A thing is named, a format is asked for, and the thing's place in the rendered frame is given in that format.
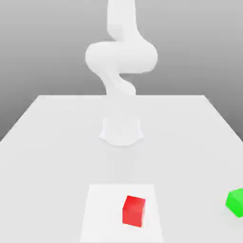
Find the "small red cube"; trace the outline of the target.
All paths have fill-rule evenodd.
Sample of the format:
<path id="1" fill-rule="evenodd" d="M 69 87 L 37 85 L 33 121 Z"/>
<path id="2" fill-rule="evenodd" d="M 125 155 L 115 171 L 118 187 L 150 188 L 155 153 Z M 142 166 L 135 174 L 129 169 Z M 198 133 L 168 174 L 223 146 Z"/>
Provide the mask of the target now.
<path id="1" fill-rule="evenodd" d="M 127 196 L 122 208 L 122 223 L 142 227 L 146 199 Z"/>

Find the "small green cube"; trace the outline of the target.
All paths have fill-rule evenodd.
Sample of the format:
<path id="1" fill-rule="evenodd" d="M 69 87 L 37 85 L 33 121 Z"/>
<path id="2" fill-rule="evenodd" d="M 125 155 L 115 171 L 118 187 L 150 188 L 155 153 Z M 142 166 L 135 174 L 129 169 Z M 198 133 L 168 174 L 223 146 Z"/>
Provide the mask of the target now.
<path id="1" fill-rule="evenodd" d="M 243 187 L 230 191 L 227 196 L 225 205 L 237 217 L 243 217 Z"/>

